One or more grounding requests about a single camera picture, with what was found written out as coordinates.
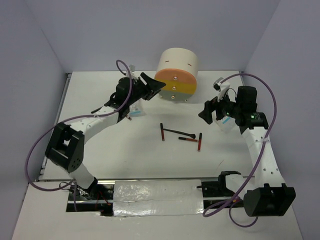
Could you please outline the thin black makeup brush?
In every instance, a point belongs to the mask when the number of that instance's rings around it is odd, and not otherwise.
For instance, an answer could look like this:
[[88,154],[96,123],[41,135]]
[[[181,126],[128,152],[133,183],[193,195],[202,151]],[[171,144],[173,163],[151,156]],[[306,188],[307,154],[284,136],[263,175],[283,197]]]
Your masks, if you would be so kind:
[[175,133],[175,134],[187,136],[187,137],[190,137],[190,138],[192,138],[192,139],[195,139],[195,138],[196,138],[196,135],[195,135],[194,133],[186,133],[186,132],[182,132],[182,131],[178,131],[178,130],[172,130],[172,129],[167,129],[167,128],[164,128],[163,130],[166,131],[166,132],[171,132],[171,133]]

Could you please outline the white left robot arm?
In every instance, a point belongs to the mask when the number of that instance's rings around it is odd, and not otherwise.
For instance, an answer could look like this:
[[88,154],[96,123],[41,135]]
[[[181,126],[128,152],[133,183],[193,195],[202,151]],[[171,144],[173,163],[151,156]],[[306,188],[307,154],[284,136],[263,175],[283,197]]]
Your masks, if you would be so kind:
[[134,79],[121,78],[108,102],[94,110],[92,116],[71,124],[60,122],[54,127],[45,156],[76,181],[82,196],[89,200],[97,197],[105,188],[83,163],[85,144],[126,118],[132,104],[140,99],[151,100],[165,85],[145,73]]

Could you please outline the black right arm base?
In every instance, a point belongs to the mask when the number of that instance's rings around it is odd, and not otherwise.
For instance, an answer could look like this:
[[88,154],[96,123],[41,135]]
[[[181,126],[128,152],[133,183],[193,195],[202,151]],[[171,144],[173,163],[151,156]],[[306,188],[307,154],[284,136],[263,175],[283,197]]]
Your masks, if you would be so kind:
[[216,180],[205,180],[196,188],[201,190],[205,203],[213,204],[217,201],[227,200],[234,194],[226,187],[226,176],[240,175],[238,171],[222,171]]

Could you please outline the orange top drawer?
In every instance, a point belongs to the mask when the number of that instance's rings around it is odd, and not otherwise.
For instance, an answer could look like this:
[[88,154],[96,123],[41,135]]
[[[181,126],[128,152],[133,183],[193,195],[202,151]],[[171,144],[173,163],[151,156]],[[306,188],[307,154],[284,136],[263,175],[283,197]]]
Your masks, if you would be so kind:
[[196,85],[196,78],[188,71],[176,68],[165,68],[156,72],[155,80],[157,81],[173,81],[183,84]]

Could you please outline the yellow drawer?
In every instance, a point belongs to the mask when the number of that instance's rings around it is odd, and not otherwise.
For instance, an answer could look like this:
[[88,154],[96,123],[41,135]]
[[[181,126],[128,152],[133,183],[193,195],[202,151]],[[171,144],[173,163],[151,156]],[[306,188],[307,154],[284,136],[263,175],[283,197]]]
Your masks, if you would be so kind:
[[162,91],[178,92],[183,94],[193,95],[197,89],[197,82],[183,82],[179,80],[163,80],[158,79],[157,81],[165,83],[165,86],[161,89]]

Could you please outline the cotton pad pack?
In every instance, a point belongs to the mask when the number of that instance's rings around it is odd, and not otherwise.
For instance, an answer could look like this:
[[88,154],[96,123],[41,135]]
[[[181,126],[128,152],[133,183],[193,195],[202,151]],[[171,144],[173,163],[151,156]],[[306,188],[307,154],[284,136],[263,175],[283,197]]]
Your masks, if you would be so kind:
[[221,120],[214,120],[220,130],[224,133],[229,133],[235,126],[235,120],[229,116],[224,116]]
[[130,118],[141,117],[141,116],[144,116],[145,114],[146,113],[143,109],[142,99],[139,99],[138,101],[136,101],[135,103],[133,103],[129,107],[129,117]]

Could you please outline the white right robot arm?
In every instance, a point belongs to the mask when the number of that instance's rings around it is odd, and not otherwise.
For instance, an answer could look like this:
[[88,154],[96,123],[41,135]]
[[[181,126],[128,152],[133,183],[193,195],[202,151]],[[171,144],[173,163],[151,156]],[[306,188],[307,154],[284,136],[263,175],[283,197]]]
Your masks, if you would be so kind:
[[249,217],[280,217],[290,208],[296,192],[286,185],[270,141],[271,127],[266,115],[257,111],[257,90],[251,86],[238,87],[234,101],[228,95],[228,85],[215,85],[218,95],[204,104],[199,117],[206,123],[234,119],[245,139],[253,169],[244,178],[237,171],[223,172],[217,184],[218,192],[231,201],[241,200]]

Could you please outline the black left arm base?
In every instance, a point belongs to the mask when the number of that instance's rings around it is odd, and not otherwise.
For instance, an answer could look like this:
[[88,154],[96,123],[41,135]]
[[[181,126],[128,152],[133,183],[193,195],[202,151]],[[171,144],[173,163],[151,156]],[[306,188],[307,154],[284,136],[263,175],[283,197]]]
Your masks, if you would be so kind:
[[114,184],[101,184],[87,190],[75,184],[62,188],[68,192],[65,211],[67,213],[96,212],[101,216],[112,217],[114,215]]

